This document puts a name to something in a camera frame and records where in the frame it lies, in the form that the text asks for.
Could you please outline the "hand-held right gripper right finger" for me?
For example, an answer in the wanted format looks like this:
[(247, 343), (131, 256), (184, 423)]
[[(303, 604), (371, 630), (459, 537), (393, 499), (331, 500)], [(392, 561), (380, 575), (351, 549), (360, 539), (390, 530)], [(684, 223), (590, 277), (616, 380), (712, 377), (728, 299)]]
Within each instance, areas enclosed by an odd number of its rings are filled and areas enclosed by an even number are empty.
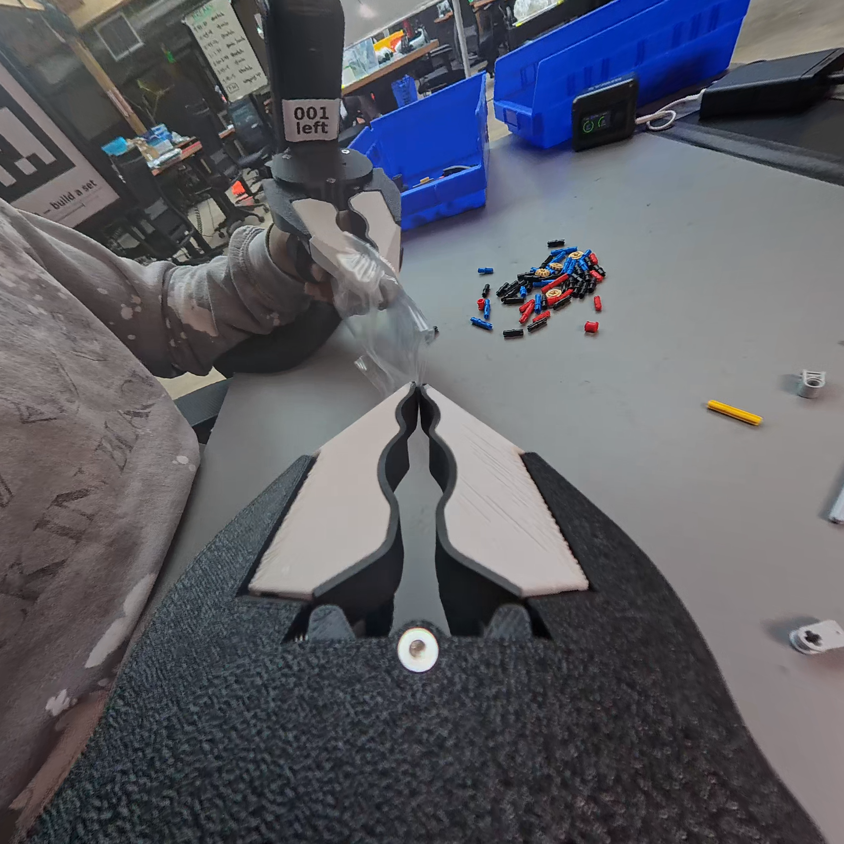
[(587, 590), (522, 448), (427, 384), (419, 420), (440, 488), (437, 540), (447, 560), (519, 598)]

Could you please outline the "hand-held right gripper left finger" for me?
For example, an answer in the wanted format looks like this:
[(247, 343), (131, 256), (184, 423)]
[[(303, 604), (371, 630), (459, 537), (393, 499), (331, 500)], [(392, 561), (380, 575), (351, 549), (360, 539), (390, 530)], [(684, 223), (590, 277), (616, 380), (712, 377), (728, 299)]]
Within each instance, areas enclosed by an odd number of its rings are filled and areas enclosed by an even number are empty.
[(251, 576), (251, 595), (395, 595), (404, 564), (395, 491), (417, 422), (418, 387), (407, 384), (320, 447)]

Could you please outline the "small clear plastic bag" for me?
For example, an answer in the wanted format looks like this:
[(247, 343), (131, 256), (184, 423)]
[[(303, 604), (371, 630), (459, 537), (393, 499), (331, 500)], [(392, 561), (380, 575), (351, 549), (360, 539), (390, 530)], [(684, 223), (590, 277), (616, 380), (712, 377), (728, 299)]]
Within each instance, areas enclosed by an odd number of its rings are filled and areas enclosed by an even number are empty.
[(392, 265), (372, 245), (346, 232), (333, 264), (333, 305), (360, 351), (357, 369), (383, 396), (422, 383), (428, 348), (439, 331)]

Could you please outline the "pile of small toy pins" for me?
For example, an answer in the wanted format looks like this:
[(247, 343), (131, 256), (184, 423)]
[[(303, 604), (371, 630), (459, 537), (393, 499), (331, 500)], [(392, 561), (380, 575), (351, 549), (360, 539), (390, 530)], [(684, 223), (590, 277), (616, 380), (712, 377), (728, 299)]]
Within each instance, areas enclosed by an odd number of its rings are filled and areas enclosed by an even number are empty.
[[(489, 284), (482, 289), (477, 300), (477, 315), (470, 317), (470, 324), (480, 331), (498, 333), (508, 342), (521, 340), (536, 332), (543, 331), (554, 315), (569, 309), (575, 302), (589, 302), (593, 317), (587, 321), (598, 321), (604, 303), (599, 288), (607, 278), (607, 272), (592, 249), (580, 249), (568, 246), (563, 239), (549, 240), (548, 254), (537, 265), (529, 266), (511, 280), (504, 281), (496, 290)], [(584, 253), (580, 261), (568, 259), (573, 250)], [(537, 268), (554, 269), (554, 276), (538, 279), (534, 272)], [(544, 294), (551, 288), (564, 290), (563, 296), (553, 305), (549, 305)], [(493, 324), (493, 303), (514, 313), (512, 325), (497, 330)]]

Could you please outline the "person's left forearm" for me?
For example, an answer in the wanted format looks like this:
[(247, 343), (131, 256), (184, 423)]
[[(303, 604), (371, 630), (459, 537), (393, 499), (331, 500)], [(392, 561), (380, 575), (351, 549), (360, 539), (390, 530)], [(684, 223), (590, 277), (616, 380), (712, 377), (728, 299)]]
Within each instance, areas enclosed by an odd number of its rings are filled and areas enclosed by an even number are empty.
[(239, 343), (289, 325), (314, 300), (273, 263), (268, 229), (238, 229), (206, 264), (133, 271), (131, 315), (114, 317), (111, 331), (153, 375), (173, 377), (206, 375)]

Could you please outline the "grey desk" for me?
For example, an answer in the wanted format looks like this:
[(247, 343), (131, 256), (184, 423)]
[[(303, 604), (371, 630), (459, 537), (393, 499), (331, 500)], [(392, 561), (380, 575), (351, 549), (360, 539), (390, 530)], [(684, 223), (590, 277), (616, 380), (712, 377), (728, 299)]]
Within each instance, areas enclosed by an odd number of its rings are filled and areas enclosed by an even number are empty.
[[(403, 281), (439, 336), (426, 379), (536, 452), (679, 595), (760, 749), (842, 842), (842, 187), (643, 134), (586, 153), (491, 144), (487, 204), (406, 235)], [(505, 341), (477, 300), (549, 240), (607, 272), (589, 302)], [(803, 369), (826, 372), (816, 399)], [(712, 413), (717, 400), (764, 418)]]

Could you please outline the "black desk mat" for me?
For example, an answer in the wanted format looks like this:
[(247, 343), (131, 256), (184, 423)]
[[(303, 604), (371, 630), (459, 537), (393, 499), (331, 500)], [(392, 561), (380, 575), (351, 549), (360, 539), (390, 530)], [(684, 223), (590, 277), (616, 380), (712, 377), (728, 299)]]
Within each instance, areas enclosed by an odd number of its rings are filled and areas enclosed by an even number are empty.
[(843, 185), (843, 101), (819, 101), (806, 111), (701, 121), (680, 118), (672, 140), (764, 164), (820, 182)]

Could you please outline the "black office chair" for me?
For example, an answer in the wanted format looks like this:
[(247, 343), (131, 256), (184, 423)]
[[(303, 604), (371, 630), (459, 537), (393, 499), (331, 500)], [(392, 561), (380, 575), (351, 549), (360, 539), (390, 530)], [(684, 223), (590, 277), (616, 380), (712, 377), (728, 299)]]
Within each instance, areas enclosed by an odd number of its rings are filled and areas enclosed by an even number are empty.
[[(271, 176), (273, 139), (268, 126), (248, 95), (229, 102), (228, 114), (235, 129), (236, 141), (245, 151), (244, 155), (235, 158), (240, 180), (255, 204), (261, 209), (267, 209), (266, 204), (260, 201), (259, 194), (262, 192), (262, 181)], [(248, 171), (255, 171), (259, 176), (254, 189), (249, 187)]]

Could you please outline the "small blue storage bin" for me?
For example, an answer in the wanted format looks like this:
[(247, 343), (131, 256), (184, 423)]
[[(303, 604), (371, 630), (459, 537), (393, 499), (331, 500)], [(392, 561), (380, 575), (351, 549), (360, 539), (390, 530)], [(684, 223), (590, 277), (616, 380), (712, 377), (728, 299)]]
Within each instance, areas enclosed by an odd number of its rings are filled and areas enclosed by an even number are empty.
[(486, 205), (487, 74), (478, 73), (376, 118), (350, 148), (400, 185), (402, 230)]

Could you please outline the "cluttered wooden table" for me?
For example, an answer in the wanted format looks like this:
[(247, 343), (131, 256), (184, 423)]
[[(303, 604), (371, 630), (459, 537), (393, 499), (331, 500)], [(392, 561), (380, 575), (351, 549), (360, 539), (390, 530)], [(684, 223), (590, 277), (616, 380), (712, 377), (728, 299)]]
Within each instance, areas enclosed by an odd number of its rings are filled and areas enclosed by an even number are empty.
[(160, 175), (202, 150), (202, 143), (197, 138), (185, 137), (171, 132), (164, 124), (159, 124), (134, 138), (122, 136), (113, 138), (101, 147), (103, 153), (115, 160), (131, 151), (142, 155), (153, 175)]

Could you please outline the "small black display device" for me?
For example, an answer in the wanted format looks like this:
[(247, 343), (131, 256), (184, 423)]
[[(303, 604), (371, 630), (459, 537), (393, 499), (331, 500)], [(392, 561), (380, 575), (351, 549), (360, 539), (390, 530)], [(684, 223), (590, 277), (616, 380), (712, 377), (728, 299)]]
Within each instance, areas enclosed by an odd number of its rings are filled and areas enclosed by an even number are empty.
[(571, 104), (571, 147), (583, 152), (630, 138), (637, 129), (639, 79), (629, 73), (577, 95)]

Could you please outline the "yellow toy axle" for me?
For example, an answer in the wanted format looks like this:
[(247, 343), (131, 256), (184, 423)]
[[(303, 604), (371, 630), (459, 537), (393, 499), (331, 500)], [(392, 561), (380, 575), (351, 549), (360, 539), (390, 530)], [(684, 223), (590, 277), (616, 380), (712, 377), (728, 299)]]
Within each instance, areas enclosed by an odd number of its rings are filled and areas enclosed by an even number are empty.
[(731, 418), (748, 426), (758, 427), (761, 426), (764, 422), (764, 418), (760, 415), (753, 414), (750, 411), (738, 407), (733, 407), (731, 405), (724, 404), (714, 399), (711, 399), (706, 403), (706, 409), (712, 413)]

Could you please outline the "long blue storage bin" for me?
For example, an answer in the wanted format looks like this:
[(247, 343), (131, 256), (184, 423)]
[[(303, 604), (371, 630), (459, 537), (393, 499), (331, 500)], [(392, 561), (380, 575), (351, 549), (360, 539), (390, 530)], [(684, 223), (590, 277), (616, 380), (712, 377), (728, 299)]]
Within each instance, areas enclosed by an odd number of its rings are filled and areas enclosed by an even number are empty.
[(639, 104), (718, 76), (749, 1), (616, 1), (517, 48), (495, 65), (495, 117), (549, 149), (571, 137), (586, 90), (635, 75)]

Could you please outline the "black and white marker poster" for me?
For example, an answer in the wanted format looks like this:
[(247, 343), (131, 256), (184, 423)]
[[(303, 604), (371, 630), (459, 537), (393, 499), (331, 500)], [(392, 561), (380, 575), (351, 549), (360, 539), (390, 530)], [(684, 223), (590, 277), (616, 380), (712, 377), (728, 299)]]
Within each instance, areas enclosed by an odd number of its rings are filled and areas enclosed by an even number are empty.
[(110, 180), (1, 65), (1, 197), (31, 214), (77, 227), (118, 203)]

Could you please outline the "black power adapter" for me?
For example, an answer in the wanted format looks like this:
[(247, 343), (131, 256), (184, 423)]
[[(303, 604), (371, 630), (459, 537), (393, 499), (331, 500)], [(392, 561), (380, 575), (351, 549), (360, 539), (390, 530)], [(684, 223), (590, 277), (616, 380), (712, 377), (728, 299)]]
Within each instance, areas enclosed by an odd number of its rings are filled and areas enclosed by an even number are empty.
[(803, 111), (842, 84), (843, 49), (739, 66), (702, 92), (701, 121)]

